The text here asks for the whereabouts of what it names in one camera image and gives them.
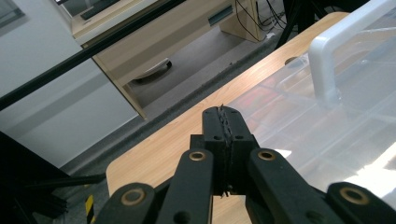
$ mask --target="black rod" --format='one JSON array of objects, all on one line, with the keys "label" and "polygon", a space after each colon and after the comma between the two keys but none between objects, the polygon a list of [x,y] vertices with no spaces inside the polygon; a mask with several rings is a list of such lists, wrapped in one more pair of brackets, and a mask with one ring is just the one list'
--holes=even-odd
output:
[{"label": "black rod", "polygon": [[102,50],[110,47],[115,44],[119,40],[123,39],[125,36],[131,34],[137,29],[143,27],[151,21],[154,21],[170,9],[178,6],[182,2],[186,0],[166,0],[163,1],[162,4],[150,9],[147,13],[138,16],[136,19],[128,22],[127,24],[121,26],[121,28],[115,30],[114,32],[106,35],[100,41],[88,46],[85,49],[77,52],[73,56],[67,58],[61,63],[53,66],[48,71],[42,73],[38,77],[33,78],[32,80],[26,82],[21,85],[14,91],[9,92],[5,96],[0,98],[0,111],[9,107],[10,105],[15,104],[23,97],[29,95],[30,93],[40,89],[41,87],[47,85],[52,80],[60,77],[64,73],[70,71],[72,68],[77,65],[87,61],[92,56],[98,54]]},{"label": "black rod", "polygon": [[106,179],[106,174],[75,176],[36,181],[34,184],[25,185],[26,189],[57,189],[78,185],[97,184]]}]

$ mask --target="white handle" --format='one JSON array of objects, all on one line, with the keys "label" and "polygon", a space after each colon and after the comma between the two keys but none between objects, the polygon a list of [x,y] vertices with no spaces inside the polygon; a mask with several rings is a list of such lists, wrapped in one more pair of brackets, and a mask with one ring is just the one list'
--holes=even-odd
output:
[{"label": "white handle", "polygon": [[396,0],[371,0],[312,41],[308,57],[317,99],[331,105],[338,102],[332,58],[335,49],[395,7]]}]

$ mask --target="gray floor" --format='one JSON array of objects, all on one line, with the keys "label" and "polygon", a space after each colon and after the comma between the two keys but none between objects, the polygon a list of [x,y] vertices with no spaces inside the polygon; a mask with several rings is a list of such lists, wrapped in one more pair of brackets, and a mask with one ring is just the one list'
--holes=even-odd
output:
[{"label": "gray floor", "polygon": [[[270,3],[276,12],[283,11],[282,1],[271,0]],[[259,11],[262,21],[271,16],[265,1],[259,2]],[[77,176],[104,173],[122,153],[270,54],[282,32],[276,28],[271,31],[274,36],[260,43],[214,28],[171,55],[173,66],[169,70],[163,69],[160,74],[130,84],[148,118],[131,120],[63,170]],[[59,189],[55,194],[67,199],[69,212],[55,220],[35,215],[39,223],[86,223],[84,201],[88,195],[93,195],[96,216],[108,200],[106,181],[88,187]]]}]

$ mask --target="transparent plastic box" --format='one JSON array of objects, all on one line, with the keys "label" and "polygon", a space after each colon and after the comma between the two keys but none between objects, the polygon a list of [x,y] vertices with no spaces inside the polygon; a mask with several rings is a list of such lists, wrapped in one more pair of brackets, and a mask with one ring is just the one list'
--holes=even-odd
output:
[{"label": "transparent plastic box", "polygon": [[396,209],[393,1],[372,0],[349,15],[377,15],[371,4],[388,4],[331,52],[333,96],[318,93],[309,51],[228,106],[242,113],[261,147],[278,150],[310,185],[327,191],[334,182],[355,183]]}]

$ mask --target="white cabinet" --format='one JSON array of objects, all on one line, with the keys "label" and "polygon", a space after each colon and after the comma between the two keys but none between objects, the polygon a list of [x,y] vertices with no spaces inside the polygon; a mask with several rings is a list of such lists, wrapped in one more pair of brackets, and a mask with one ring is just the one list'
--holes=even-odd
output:
[{"label": "white cabinet", "polygon": [[[14,0],[25,14],[0,28],[0,97],[81,50],[51,0]],[[92,61],[0,112],[0,130],[61,167],[137,116]]]}]

